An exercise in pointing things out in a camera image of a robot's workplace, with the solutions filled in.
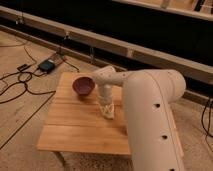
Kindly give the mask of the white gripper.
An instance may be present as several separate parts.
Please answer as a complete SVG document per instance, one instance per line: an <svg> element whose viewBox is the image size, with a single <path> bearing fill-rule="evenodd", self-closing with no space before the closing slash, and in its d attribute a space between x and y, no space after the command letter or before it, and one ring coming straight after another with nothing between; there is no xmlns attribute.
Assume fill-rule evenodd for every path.
<svg viewBox="0 0 213 171"><path fill-rule="evenodd" d="M112 102L112 87L110 85L101 85L98 87L98 100L99 100L99 108L103 115L107 114L106 105L101 104L110 104L109 114L114 115L114 103Z"/></svg>

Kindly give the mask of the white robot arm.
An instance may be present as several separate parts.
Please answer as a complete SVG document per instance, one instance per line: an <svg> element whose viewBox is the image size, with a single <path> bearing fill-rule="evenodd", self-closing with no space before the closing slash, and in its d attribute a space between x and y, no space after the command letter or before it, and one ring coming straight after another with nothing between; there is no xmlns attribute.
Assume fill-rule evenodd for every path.
<svg viewBox="0 0 213 171"><path fill-rule="evenodd" d="M134 171L185 171L183 150L170 104L180 99L186 82L171 69L118 72L112 66L92 74L98 102L111 105L112 87L122 88L122 104Z"/></svg>

